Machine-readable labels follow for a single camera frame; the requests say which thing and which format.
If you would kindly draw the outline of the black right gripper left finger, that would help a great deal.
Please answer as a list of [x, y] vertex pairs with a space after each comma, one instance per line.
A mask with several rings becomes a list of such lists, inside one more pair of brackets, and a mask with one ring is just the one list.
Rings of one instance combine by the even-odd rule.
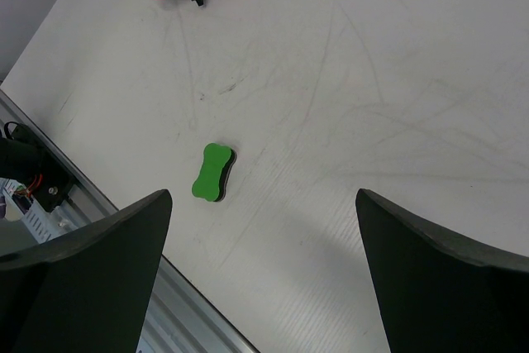
[[172, 198], [122, 210], [1, 258], [3, 352], [136, 351]]

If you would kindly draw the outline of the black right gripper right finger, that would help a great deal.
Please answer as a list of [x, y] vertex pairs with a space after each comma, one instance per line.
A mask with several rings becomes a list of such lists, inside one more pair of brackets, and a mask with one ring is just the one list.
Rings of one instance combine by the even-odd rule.
[[526, 352], [528, 258], [361, 189], [360, 235], [392, 352]]

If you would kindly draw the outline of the green bone-shaped eraser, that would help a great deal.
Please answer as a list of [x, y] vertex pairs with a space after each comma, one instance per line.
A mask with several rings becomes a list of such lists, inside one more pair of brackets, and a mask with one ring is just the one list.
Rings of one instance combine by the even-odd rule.
[[193, 182], [192, 195], [208, 202], [218, 202], [224, 197], [227, 177], [236, 152], [227, 145], [207, 144], [198, 177]]

